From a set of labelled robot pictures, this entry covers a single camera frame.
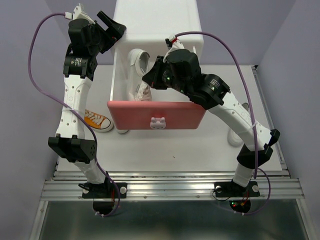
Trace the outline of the white sneaker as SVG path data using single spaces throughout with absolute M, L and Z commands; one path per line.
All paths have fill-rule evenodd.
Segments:
M 247 110 L 247 112 L 250 113 L 250 108 L 249 108 L 249 104 L 247 102 L 244 102 L 242 104 L 242 107 Z M 227 142 L 229 145 L 231 145 L 232 147 L 240 147 L 244 144 L 243 140 L 236 134 L 235 131 L 233 131 L 231 128 L 228 129 L 228 133 L 227 133 Z
M 150 55 L 143 49 L 132 49 L 128 56 L 127 99 L 129 101 L 151 101 L 150 86 L 142 78 L 148 72 Z

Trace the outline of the pink drawer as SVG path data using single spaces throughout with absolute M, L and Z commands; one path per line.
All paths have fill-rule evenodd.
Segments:
M 130 101 L 127 96 L 129 80 L 129 51 L 117 48 L 110 99 L 107 107 L 118 130 L 193 130 L 197 129 L 205 110 L 172 90 L 151 90 L 151 101 Z

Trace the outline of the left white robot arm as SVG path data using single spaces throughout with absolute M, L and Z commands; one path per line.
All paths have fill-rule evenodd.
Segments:
M 108 51 L 121 39 L 126 26 L 115 22 L 103 11 L 97 17 L 107 26 L 103 29 L 83 13 L 74 12 L 68 24 L 70 44 L 64 65 L 64 99 L 60 123 L 48 145 L 61 158 L 77 166 L 87 182 L 79 184 L 84 199 L 106 199 L 115 196 L 116 186 L 97 161 L 97 140 L 85 138 L 85 110 L 97 55 Z

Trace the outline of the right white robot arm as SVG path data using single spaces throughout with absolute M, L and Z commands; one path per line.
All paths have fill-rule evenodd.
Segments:
M 198 56 L 187 49 L 178 49 L 167 56 L 157 56 L 153 67 L 142 80 L 152 89 L 171 88 L 221 119 L 243 141 L 237 155 L 235 174 L 231 181 L 217 184 L 218 198 L 243 197 L 254 172 L 270 160 L 274 145 L 280 137 L 277 129 L 268 129 L 253 120 L 252 110 L 246 110 L 230 87 L 216 74 L 202 73 Z

